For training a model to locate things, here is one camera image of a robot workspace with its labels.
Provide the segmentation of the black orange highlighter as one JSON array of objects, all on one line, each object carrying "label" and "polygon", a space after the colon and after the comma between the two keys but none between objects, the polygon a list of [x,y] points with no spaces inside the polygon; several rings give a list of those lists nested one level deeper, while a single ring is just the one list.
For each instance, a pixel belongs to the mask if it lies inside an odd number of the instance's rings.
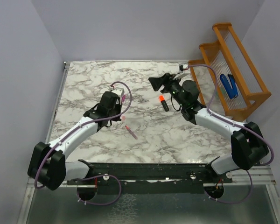
[{"label": "black orange highlighter", "polygon": [[165,98],[164,98],[163,96],[159,96],[159,100],[160,100],[160,102],[161,102],[161,104],[162,104],[164,110],[165,110],[166,112],[168,112],[168,111],[169,111],[169,107],[168,107],[168,104],[167,104]]}]

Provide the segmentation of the pink marker pen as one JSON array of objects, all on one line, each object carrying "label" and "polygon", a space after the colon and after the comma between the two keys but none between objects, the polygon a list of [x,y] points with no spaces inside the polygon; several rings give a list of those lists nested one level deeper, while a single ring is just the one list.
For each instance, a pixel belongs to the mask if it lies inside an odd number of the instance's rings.
[{"label": "pink marker pen", "polygon": [[134,139],[136,139],[136,140],[138,139],[136,134],[127,125],[125,125],[125,128],[133,136]]}]

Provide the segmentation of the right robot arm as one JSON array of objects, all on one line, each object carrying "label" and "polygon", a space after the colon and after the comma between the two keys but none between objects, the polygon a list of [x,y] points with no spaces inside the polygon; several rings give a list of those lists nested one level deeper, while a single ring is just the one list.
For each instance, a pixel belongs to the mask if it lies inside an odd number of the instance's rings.
[{"label": "right robot arm", "polygon": [[230,141],[231,153],[213,160],[205,170],[209,182],[218,181],[228,171],[249,170],[268,155],[269,149],[258,125],[236,122],[208,109],[198,101],[200,92],[194,81],[179,84],[180,80],[169,73],[148,80],[154,91],[169,93],[177,101],[186,121],[206,127]]}]

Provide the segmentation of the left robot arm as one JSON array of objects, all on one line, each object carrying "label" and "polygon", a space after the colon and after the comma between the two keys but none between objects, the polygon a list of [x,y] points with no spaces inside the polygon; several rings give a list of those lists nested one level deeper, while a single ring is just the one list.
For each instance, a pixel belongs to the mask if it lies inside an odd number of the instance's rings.
[{"label": "left robot arm", "polygon": [[100,102],[86,111],[70,130],[49,143],[37,143],[28,167],[28,176],[34,179],[35,184],[55,190],[69,180],[91,183],[94,173],[90,165],[82,160],[66,160],[87,138],[111,122],[120,120],[123,96],[122,88],[106,91]]}]

